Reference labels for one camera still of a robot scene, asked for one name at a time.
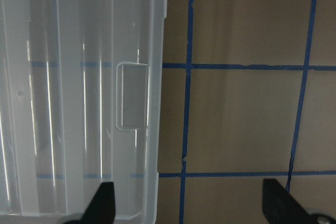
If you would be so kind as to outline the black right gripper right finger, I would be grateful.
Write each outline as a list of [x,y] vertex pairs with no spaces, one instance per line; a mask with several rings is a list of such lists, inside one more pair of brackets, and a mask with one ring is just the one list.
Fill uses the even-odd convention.
[[262,184],[262,211],[268,223],[318,223],[276,179]]

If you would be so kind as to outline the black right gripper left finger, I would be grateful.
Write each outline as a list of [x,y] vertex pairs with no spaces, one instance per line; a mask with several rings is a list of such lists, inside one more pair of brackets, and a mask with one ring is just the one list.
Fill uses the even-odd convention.
[[76,223],[112,224],[115,221],[115,192],[113,182],[98,187],[87,209]]

